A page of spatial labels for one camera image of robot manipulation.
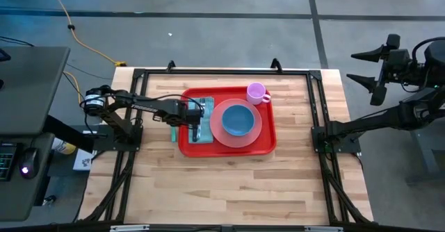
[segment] red tray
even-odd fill
[[[187,97],[213,97],[215,107],[227,99],[245,100],[247,87],[223,87],[223,88],[191,88],[183,95]],[[191,144],[188,143],[188,128],[179,128],[178,145],[181,152],[188,157],[217,157],[217,156],[253,156],[269,154],[277,145],[275,125],[273,121],[272,102],[261,103],[255,106],[261,115],[263,122],[259,137],[246,147],[231,148],[221,144],[213,138],[212,143]]]

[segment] gray floor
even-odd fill
[[[73,17],[78,36],[90,46],[130,66],[268,67],[279,58],[284,67],[321,68],[313,21],[286,19],[282,14],[310,15],[309,0],[63,0],[69,10],[151,13],[259,13],[273,19],[168,17]],[[445,16],[445,0],[315,0],[320,15]],[[59,10],[55,0],[0,0],[0,10]],[[445,35],[442,21],[339,21],[320,20],[327,66],[340,69],[350,115],[357,118],[409,96],[399,85],[388,87],[382,106],[369,105],[364,88],[346,74],[377,76],[380,64],[350,58],[351,53],[378,47],[389,33],[401,35],[401,46],[411,49],[426,38]],[[69,46],[69,63],[104,77],[113,76],[113,65],[80,47],[68,31],[65,17],[0,15],[0,35],[35,45]],[[101,80],[67,67],[82,90],[111,80]],[[60,82],[51,114],[67,124],[81,124],[82,112],[67,81]],[[360,139],[364,175],[375,221],[393,226],[445,230],[444,185],[408,187],[405,177],[423,171],[418,149],[410,134],[383,129]],[[52,191],[84,181],[54,179]],[[65,187],[60,201],[45,212],[34,210],[26,224],[71,222],[81,195]]]

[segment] wood plank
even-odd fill
[[[117,68],[112,88],[129,90],[132,74],[133,68]],[[339,71],[323,70],[322,75],[330,118],[348,121]],[[309,132],[312,116],[304,77],[150,75],[147,96],[255,81],[262,82],[273,97],[275,151],[266,156],[187,158],[170,142],[170,127],[143,113],[143,141],[133,167],[126,223],[327,224],[320,165]],[[318,93],[316,102],[320,102]],[[114,162],[115,153],[106,152],[92,164],[79,218],[89,215],[108,191]],[[339,164],[346,193],[372,219],[359,162],[341,154]],[[338,199],[335,193],[332,196],[339,217]]]

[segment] cloth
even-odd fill
[[[203,100],[201,98],[194,98],[198,103],[205,103],[204,105],[204,117],[201,117],[200,129],[198,128],[198,132],[200,133],[199,139],[194,142],[193,141],[193,129],[188,130],[188,142],[189,143],[212,143],[213,142],[213,134],[210,130],[210,116],[215,107],[215,99],[213,97],[204,97]],[[192,101],[188,102],[188,108],[194,109],[196,104]]]

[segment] cup handle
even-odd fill
[[[264,96],[263,96],[263,103],[268,103],[268,102],[270,102],[270,95],[264,94]]]

